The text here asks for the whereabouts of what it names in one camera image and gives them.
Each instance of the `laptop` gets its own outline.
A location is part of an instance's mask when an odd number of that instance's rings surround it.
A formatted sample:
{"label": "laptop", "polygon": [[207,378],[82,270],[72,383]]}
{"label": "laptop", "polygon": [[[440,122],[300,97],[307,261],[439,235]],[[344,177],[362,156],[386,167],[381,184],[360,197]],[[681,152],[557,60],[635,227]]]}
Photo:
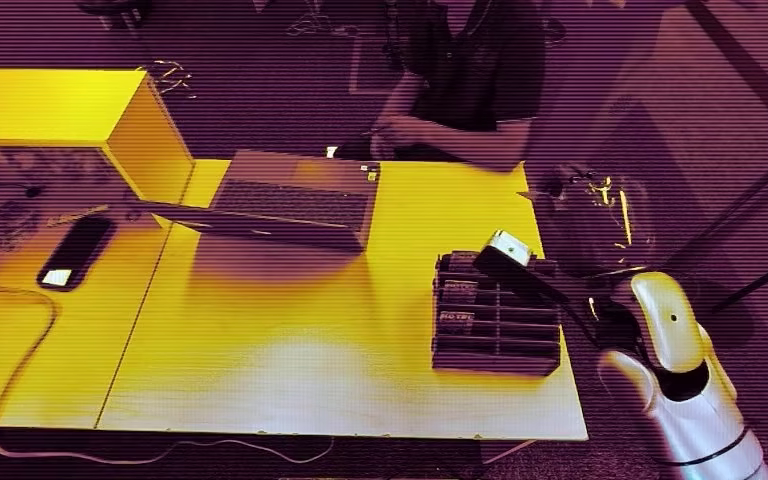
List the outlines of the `laptop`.
{"label": "laptop", "polygon": [[361,252],[380,177],[377,162],[240,150],[210,208],[140,203],[203,233]]}

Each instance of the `tabletop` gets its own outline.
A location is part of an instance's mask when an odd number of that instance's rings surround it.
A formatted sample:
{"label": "tabletop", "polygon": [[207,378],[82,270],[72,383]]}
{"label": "tabletop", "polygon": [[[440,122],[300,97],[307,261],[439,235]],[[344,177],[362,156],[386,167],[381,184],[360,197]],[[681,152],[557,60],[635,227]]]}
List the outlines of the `tabletop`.
{"label": "tabletop", "polygon": [[[191,204],[226,166],[198,162]],[[524,188],[521,167],[384,162],[359,256],[174,225],[98,428],[586,440],[565,344],[545,378],[431,369],[437,256],[498,229],[540,256]]]}
{"label": "tabletop", "polygon": [[12,201],[40,215],[34,235],[13,251],[0,249],[0,287],[25,291],[0,292],[0,392],[49,322],[51,307],[38,294],[59,307],[54,327],[9,392],[0,425],[95,425],[168,228],[150,216],[127,222],[123,212],[112,212],[117,234],[82,285],[68,293],[53,292],[39,288],[36,276],[69,231],[69,224],[48,227],[49,219],[115,201],[125,188],[124,183],[116,188],[84,186],[82,192],[53,187],[34,199],[15,186],[0,188],[0,206]]}

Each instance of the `phone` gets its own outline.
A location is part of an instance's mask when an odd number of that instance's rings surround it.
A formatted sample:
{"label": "phone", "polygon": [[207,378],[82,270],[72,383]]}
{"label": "phone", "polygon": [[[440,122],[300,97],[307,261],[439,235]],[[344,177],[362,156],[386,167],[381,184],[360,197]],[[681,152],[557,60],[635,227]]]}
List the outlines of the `phone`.
{"label": "phone", "polygon": [[37,284],[61,292],[75,289],[115,231],[116,225],[101,216],[75,222],[37,274]]}

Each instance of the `white cable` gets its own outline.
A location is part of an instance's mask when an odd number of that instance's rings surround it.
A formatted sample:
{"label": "white cable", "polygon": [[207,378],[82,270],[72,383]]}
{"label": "white cable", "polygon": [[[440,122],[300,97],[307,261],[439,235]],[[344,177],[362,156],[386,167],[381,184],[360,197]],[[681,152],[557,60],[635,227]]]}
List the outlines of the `white cable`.
{"label": "white cable", "polygon": [[[27,295],[31,297],[36,297],[38,299],[42,299],[50,308],[51,313],[48,320],[48,325],[46,325],[45,330],[37,337],[36,341],[28,348],[28,350],[25,351],[25,354],[22,356],[22,359],[19,360],[19,363],[16,365],[16,368],[13,369],[13,371],[10,373],[10,377],[7,379],[7,383],[4,384],[4,388],[2,388],[0,393],[0,416],[1,411],[4,408],[5,400],[10,393],[10,390],[13,388],[13,384],[16,383],[16,379],[19,378],[19,375],[24,371],[25,367],[27,366],[28,362],[30,361],[31,357],[33,357],[34,353],[36,353],[37,349],[39,349],[39,346],[42,344],[42,342],[48,337],[48,334],[51,332],[51,329],[54,327],[54,323],[57,321],[57,317],[60,313],[60,308],[57,305],[57,303],[54,302],[50,297],[47,295],[44,295],[39,292],[35,292],[33,290],[22,290],[17,288],[7,288],[7,287],[0,287],[1,293],[10,293],[14,295]],[[262,447],[260,445],[255,445],[248,442],[243,442],[241,440],[218,440],[215,442],[193,442],[190,440],[181,440],[178,442],[175,442],[172,444],[171,447],[169,447],[165,452],[162,454],[154,457],[149,458],[145,460],[108,460],[105,458],[100,457],[94,457],[92,455],[87,455],[83,453],[74,453],[74,452],[11,452],[9,450],[6,450],[1,447],[0,445],[0,455],[9,457],[9,458],[51,458],[51,457],[71,457],[71,458],[81,458],[84,460],[90,460],[97,463],[104,463],[108,465],[144,465],[147,463],[156,462],[163,457],[169,455],[169,453],[172,452],[178,445],[195,445],[198,447],[212,447],[214,445],[219,445],[221,443],[236,443],[239,445],[245,445],[247,447],[256,448],[258,450],[263,450],[264,452],[269,452],[274,455],[277,455],[281,457],[282,459],[290,462],[290,463],[296,463],[296,464],[302,464],[302,463],[310,463],[315,460],[318,460],[325,455],[327,455],[331,450],[334,448],[334,437],[331,437],[331,444],[328,446],[328,448],[320,453],[319,455],[315,457],[311,457],[305,460],[296,460],[294,458],[290,458],[281,452],[278,452],[276,450],[273,450],[271,448]]]}

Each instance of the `white robot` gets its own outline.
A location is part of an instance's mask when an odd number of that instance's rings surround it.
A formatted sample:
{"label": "white robot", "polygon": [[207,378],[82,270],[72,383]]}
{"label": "white robot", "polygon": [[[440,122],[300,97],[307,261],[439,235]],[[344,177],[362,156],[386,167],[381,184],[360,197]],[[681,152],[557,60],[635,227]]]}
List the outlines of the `white robot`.
{"label": "white robot", "polygon": [[599,376],[636,419],[661,478],[768,480],[737,390],[678,282],[661,272],[639,273],[621,282],[612,300],[637,319],[643,348],[604,350]]}

